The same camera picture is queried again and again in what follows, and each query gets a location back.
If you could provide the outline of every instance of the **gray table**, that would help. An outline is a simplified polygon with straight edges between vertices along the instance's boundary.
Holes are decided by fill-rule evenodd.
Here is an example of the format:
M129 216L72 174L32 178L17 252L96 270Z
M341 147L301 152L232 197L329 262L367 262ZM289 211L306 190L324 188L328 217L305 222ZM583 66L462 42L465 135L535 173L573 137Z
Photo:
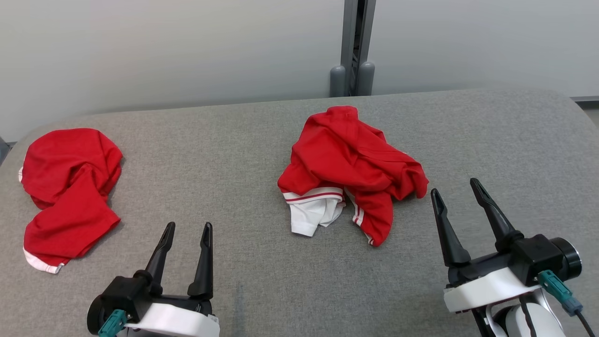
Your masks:
M184 294L211 221L221 336L476 336L470 314L444 306L446 268L428 196L395 203L380 248L352 224L351 205L312 238L290 232L277 178L307 117L340 104L356 106L364 122L422 163L473 257L494 251L494 238L470 177L525 235L572 242L584 266L568 284L599 329L599 135L568 98L519 89L111 113L41 127L0 167L2 334L86 335L92 299L116 275L145 266L169 221L177 231L162 284ZM99 129L126 158L110 200L122 222L51 275L23 256L23 231L38 209L17 172L35 139L75 127ZM580 323L556 308L567 334L582 336Z

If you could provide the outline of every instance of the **gray tabletop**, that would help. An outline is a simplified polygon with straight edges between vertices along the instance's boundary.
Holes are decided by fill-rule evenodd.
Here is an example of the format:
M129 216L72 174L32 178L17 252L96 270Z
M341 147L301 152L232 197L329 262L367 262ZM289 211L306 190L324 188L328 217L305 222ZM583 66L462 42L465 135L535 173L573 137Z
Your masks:
M476 336L470 314L444 306L446 268L428 196L394 204L394 227L380 248L353 225L351 205L312 238L291 233L277 178L307 117L334 105L356 106L364 122L422 163L473 257L493 252L494 237L471 177L525 235L572 242L584 265L568 285L588 320L599 321L597 130L566 97L498 90L112 113L39 128L0 166L2 333L86 335L92 299L115 276L145 266L169 221L177 231L162 284L165 293L185 294L211 221L221 336ZM74 127L96 128L122 150L110 199L122 222L51 275L23 256L23 232L38 209L17 172L32 141ZM556 312L567 335L583 335L577 320Z

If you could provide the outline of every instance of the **white trim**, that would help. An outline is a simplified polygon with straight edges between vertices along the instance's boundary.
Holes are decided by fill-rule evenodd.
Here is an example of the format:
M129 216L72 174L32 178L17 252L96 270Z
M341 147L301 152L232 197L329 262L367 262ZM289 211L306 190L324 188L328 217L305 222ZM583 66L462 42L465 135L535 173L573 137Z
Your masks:
M370 236L370 235L366 234L366 232L364 232L364 235L366 235L366 237L368 238L368 244L369 244L369 245L372 245L372 244L373 244L373 241L374 241L374 240L373 240L373 238L372 238L372 236Z
M307 201L318 200L323 198L336 198L343 200L343 190L339 187L318 187L309 190L304 195L295 194L293 192L283 193L283 197L287 204L301 204Z
M356 204L356 197L353 196L353 194L351 194L347 188L345 189L345 193L347 194L347 196L349 197L349 200L352 201L353 204L353 217L352 217L352 222L354 222L356 225L358 225L358 227L362 227L362 222L364 220L364 209L360 208L360 206L358 206L358 204Z
M25 247L23 247L23 252L25 253L25 259L27 260L27 263L29 263L33 268L36 268L37 270L41 270L43 272L58 274L58 271L60 271L62 266L65 265L64 263L61 263L58 266L51 266L34 256L30 252L26 251Z

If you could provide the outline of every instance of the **crumpled red shirt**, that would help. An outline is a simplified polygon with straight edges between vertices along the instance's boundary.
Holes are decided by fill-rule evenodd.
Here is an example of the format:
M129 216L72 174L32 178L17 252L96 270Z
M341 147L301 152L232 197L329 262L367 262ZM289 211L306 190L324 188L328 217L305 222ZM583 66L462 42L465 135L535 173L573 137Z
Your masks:
M428 179L419 162L360 121L358 109L338 106L308 118L278 185L300 196L323 186L345 189L356 207L353 221L378 247L393 223L391 196L422 198Z
M100 131L52 131L27 150L21 183L42 211L25 228L29 264L58 273L82 257L120 218L106 204L123 155Z

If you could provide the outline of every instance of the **teal connector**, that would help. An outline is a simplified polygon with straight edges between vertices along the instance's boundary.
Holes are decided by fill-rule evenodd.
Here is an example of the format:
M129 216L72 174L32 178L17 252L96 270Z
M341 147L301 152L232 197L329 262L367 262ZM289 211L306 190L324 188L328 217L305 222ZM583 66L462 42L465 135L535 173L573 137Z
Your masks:
M571 317L582 311L582 304L572 296L572 291L551 270L544 270L537 276L539 284L555 299Z
M115 310L98 332L99 337L116 337L116 334L125 328L127 314L123 310Z

